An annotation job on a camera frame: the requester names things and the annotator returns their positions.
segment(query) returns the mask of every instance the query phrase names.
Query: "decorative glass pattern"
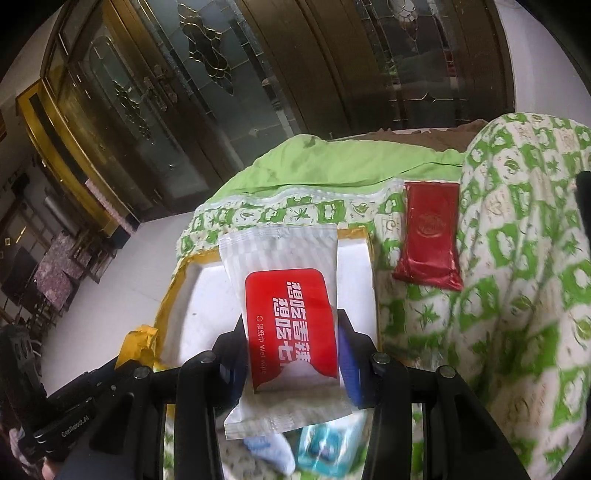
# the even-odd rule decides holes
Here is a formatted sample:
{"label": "decorative glass pattern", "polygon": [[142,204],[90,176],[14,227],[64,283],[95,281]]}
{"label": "decorative glass pattern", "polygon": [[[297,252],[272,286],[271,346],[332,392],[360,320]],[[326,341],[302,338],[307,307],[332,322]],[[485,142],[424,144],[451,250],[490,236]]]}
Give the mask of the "decorative glass pattern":
{"label": "decorative glass pattern", "polygon": [[242,169],[300,132],[233,0],[131,0],[169,66]]}
{"label": "decorative glass pattern", "polygon": [[439,0],[353,0],[384,73],[399,128],[467,122],[455,41]]}
{"label": "decorative glass pattern", "polygon": [[234,93],[228,61],[220,53],[222,34],[203,24],[202,18],[192,8],[179,4],[179,25],[189,39],[189,57],[200,61],[207,74],[230,95]]}
{"label": "decorative glass pattern", "polygon": [[208,185],[160,118],[162,103],[142,94],[113,42],[101,28],[82,64],[103,101],[135,139],[136,152],[160,179],[173,199],[205,192]]}

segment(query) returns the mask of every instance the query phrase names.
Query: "teal package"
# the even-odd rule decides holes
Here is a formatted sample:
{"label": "teal package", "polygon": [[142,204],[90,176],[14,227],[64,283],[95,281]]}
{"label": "teal package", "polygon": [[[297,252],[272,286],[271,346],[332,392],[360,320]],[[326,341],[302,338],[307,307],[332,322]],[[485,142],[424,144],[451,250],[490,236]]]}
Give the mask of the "teal package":
{"label": "teal package", "polygon": [[301,431],[297,465],[324,476],[344,477],[361,443],[365,412],[310,425]]}

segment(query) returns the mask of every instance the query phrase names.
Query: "person's hand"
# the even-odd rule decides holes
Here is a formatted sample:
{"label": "person's hand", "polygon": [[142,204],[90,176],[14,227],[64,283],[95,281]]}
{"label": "person's hand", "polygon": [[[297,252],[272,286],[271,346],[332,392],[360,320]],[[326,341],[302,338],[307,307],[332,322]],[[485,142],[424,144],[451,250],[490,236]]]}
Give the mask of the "person's hand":
{"label": "person's hand", "polygon": [[49,458],[46,458],[43,462],[43,468],[41,469],[43,480],[53,480],[60,471],[60,468],[60,463],[53,462],[52,460],[49,460]]}

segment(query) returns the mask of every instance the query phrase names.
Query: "wet wipe packet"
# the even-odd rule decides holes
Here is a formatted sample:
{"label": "wet wipe packet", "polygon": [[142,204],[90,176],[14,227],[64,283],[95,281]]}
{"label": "wet wipe packet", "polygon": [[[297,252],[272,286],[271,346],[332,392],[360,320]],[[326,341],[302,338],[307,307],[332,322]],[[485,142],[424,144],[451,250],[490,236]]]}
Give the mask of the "wet wipe packet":
{"label": "wet wipe packet", "polygon": [[418,285],[461,290],[456,251],[457,183],[409,181],[406,238],[393,276]]}
{"label": "wet wipe packet", "polygon": [[336,226],[256,226],[222,236],[219,251],[241,305],[250,361],[226,437],[350,414],[337,360]]}

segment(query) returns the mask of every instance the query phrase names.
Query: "bag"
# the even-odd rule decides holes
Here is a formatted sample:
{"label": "bag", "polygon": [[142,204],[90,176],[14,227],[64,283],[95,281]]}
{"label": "bag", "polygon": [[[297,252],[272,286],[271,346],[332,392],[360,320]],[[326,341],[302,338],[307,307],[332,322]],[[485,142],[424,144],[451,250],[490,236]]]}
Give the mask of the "bag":
{"label": "bag", "polygon": [[222,236],[219,252],[251,360],[226,437],[283,433],[350,414],[337,365],[336,226],[256,226]]}
{"label": "bag", "polygon": [[392,276],[417,285],[463,288],[456,251],[457,183],[409,181],[407,234]]}
{"label": "bag", "polygon": [[367,410],[301,431],[297,466],[322,476],[343,478],[351,470],[363,437]]}

